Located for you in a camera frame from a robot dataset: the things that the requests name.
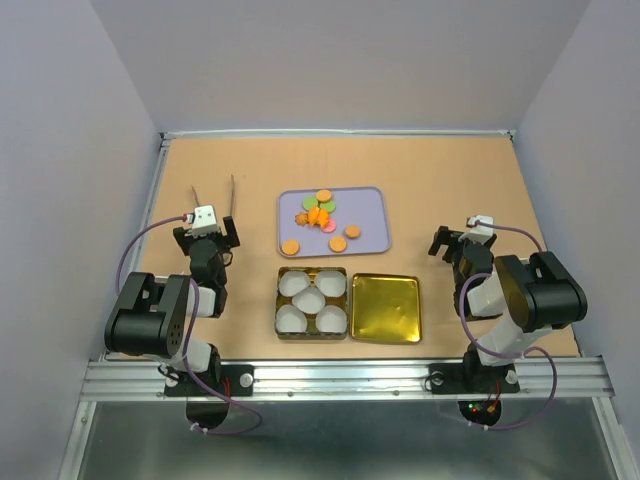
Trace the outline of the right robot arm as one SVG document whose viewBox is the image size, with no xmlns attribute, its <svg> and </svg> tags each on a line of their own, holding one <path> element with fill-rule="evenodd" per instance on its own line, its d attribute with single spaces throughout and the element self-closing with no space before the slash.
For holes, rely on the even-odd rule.
<svg viewBox="0 0 640 480">
<path fill-rule="evenodd" d="M 517 393 L 514 361 L 541 337 L 583 320 L 584 290 L 556 255 L 538 251 L 527 259 L 495 256 L 495 228 L 472 220 L 466 232 L 441 226 L 428 254 L 445 249 L 452 267 L 456 314 L 470 321 L 496 320 L 490 331 L 469 341 L 458 363 L 433 363 L 425 388 L 435 394 Z"/>
</svg>

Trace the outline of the metal tongs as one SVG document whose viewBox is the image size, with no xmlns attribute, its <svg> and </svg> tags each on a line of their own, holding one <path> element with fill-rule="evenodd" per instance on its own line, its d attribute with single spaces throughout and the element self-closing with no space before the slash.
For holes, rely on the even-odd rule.
<svg viewBox="0 0 640 480">
<path fill-rule="evenodd" d="M 229 214 L 228 216 L 233 216 L 234 215 L 234 210 L 235 210 L 235 204 L 236 204 L 236 181 L 235 181 L 235 176 L 234 174 L 231 174 L 230 176 L 230 205 L 229 205 Z M 197 190 L 194 187 L 194 185 L 190 186 L 191 188 L 191 193 L 196 205 L 196 208 L 199 208 L 202 206 Z"/>
</svg>

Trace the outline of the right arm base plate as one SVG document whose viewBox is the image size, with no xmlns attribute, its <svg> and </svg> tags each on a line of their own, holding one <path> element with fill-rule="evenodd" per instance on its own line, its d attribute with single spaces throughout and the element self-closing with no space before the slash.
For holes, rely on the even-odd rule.
<svg viewBox="0 0 640 480">
<path fill-rule="evenodd" d="M 430 390 L 436 395 L 483 395 L 489 393 L 519 393 L 518 381 L 509 383 L 507 374 L 514 373 L 513 365 L 479 366 L 475 372 L 462 363 L 433 363 L 428 367 Z"/>
</svg>

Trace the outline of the orange fish cookie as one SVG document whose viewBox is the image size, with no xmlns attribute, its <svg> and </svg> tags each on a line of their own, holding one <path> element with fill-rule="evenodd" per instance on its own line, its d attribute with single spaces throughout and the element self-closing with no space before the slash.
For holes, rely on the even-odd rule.
<svg viewBox="0 0 640 480">
<path fill-rule="evenodd" d="M 330 221 L 330 214 L 325 209 L 320 209 L 318 213 L 317 223 L 321 228 L 325 228 Z"/>
<path fill-rule="evenodd" d="M 312 206 L 307 212 L 307 222 L 310 226 L 317 226 L 320 224 L 320 216 L 322 209 L 315 205 Z"/>
</svg>

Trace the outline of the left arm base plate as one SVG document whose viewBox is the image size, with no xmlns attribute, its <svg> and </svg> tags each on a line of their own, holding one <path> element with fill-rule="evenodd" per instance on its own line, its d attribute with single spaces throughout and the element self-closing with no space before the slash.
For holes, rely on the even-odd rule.
<svg viewBox="0 0 640 480">
<path fill-rule="evenodd" d="M 164 377 L 163 394 L 169 398 L 203 397 L 207 392 L 193 381 L 187 372 L 160 365 L 158 372 Z M 228 397 L 250 397 L 253 394 L 254 367 L 249 364 L 222 364 L 208 371 L 196 373 L 208 387 Z"/>
</svg>

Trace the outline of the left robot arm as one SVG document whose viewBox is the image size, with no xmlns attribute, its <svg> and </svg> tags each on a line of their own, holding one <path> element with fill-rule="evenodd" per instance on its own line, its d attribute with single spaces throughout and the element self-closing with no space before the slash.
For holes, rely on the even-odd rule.
<svg viewBox="0 0 640 480">
<path fill-rule="evenodd" d="M 240 240 L 232 216 L 217 221 L 212 206 L 150 224 L 129 242 L 126 251 L 150 230 L 173 222 L 173 236 L 190 260 L 190 273 L 159 282 L 151 273 L 131 272 L 121 278 L 125 257 L 116 273 L 115 305 L 104 332 L 106 349 L 129 356 L 155 358 L 167 366 L 167 377 L 188 382 L 199 393 L 215 392 L 223 371 L 218 350 L 192 339 L 195 318 L 218 318 L 228 292 L 226 268 Z"/>
</svg>

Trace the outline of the swirl butter cookie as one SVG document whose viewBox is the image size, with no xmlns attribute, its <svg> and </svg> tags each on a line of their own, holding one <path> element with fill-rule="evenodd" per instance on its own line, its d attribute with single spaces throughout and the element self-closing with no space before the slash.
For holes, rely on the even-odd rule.
<svg viewBox="0 0 640 480">
<path fill-rule="evenodd" d="M 309 223 L 308 214 L 306 212 L 300 212 L 295 216 L 295 222 L 297 225 L 305 226 Z"/>
</svg>

